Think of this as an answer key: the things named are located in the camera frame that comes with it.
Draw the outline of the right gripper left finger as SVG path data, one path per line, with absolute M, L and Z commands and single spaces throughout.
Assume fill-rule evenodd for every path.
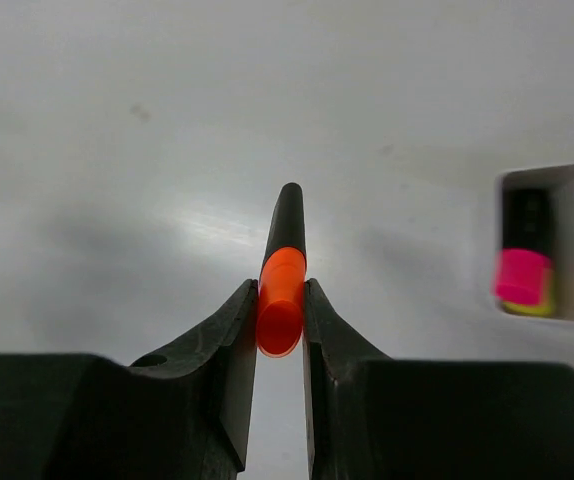
M 257 284 L 121 365 L 0 354 L 0 479 L 233 479 L 245 468 Z

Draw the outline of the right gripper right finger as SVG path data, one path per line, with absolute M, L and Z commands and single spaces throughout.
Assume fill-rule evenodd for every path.
M 397 360 L 304 287 L 313 479 L 574 479 L 574 369 Z

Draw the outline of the orange highlighter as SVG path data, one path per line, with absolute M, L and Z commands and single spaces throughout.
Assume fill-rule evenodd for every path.
M 268 357 L 288 355 L 300 340 L 306 271 L 303 192 L 290 182 L 281 188 L 272 213 L 259 278 L 256 343 Z

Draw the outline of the yellow highlighter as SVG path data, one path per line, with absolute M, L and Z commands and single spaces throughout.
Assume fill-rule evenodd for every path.
M 542 287 L 541 297 L 537 304 L 525 305 L 502 301 L 500 305 L 505 312 L 513 315 L 543 318 L 551 317 L 556 310 L 555 281 L 552 270 L 545 272 Z

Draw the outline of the pink highlighter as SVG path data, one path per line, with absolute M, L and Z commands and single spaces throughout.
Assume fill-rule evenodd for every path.
M 500 249 L 493 283 L 502 302 L 528 307 L 542 302 L 552 271 L 555 225 L 549 193 L 511 189 L 502 193 Z

